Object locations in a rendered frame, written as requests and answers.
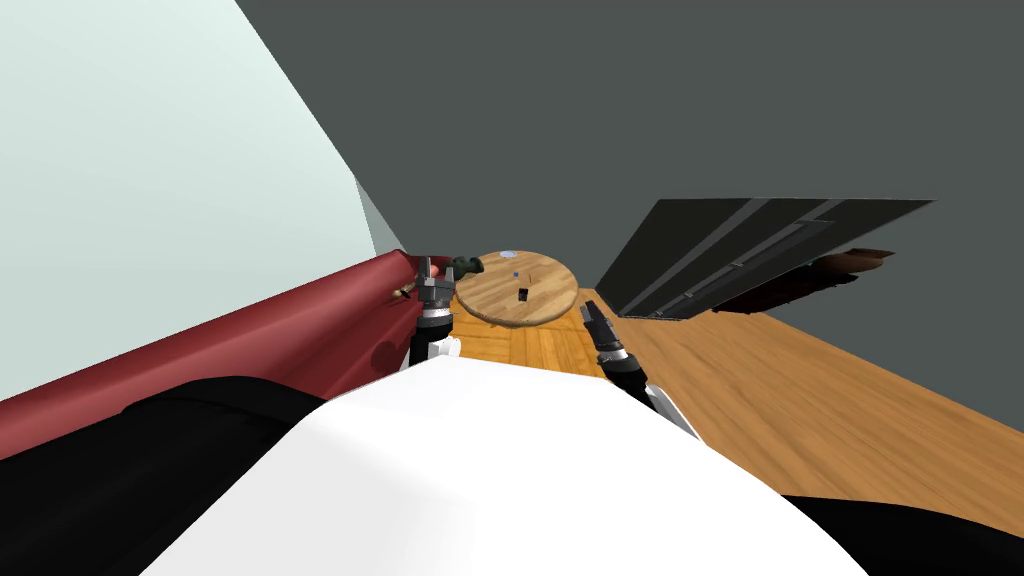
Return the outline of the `dark grey panelled cabinet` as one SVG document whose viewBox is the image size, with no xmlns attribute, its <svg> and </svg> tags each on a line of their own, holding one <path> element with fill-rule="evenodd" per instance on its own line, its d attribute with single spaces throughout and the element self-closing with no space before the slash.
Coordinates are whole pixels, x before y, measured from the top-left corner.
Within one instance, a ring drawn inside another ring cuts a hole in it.
<svg viewBox="0 0 1024 576">
<path fill-rule="evenodd" d="M 927 199 L 662 199 L 596 285 L 620 317 L 686 320 L 929 205 Z"/>
</svg>

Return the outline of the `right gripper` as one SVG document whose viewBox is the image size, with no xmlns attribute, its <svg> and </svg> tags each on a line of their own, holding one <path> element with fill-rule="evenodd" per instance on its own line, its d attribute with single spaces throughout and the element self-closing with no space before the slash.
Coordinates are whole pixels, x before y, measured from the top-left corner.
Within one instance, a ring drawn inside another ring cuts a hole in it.
<svg viewBox="0 0 1024 576">
<path fill-rule="evenodd" d="M 588 333 L 597 351 L 623 349 L 613 325 L 596 303 L 585 301 L 580 306 L 580 313 L 582 320 L 588 322 Z"/>
</svg>

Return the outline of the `round wooden table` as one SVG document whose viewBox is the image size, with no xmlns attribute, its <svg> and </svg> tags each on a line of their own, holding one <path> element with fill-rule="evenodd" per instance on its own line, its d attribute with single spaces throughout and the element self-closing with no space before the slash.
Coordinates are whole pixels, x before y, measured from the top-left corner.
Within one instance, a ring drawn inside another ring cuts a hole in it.
<svg viewBox="0 0 1024 576">
<path fill-rule="evenodd" d="M 539 326 L 558 319 L 577 301 L 577 278 L 549 256 L 506 250 L 479 260 L 484 271 L 458 281 L 456 298 L 482 321 L 505 327 Z"/>
</svg>

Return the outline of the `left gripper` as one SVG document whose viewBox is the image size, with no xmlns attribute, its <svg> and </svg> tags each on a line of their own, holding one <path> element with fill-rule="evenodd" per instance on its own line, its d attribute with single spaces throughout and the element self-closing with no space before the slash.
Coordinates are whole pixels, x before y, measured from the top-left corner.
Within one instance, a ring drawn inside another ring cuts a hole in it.
<svg viewBox="0 0 1024 576">
<path fill-rule="evenodd" d="M 455 294 L 455 269 L 445 268 L 444 279 L 433 278 L 433 264 L 429 256 L 421 256 L 417 274 L 417 295 L 422 303 L 422 315 L 450 315 L 450 303 Z"/>
</svg>

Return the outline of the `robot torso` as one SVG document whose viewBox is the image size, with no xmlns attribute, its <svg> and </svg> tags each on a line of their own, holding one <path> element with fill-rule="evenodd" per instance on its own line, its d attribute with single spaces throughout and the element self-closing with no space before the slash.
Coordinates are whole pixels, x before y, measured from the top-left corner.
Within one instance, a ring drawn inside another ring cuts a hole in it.
<svg viewBox="0 0 1024 576">
<path fill-rule="evenodd" d="M 867 576 L 594 377 L 441 356 L 306 416 L 141 576 Z"/>
</svg>

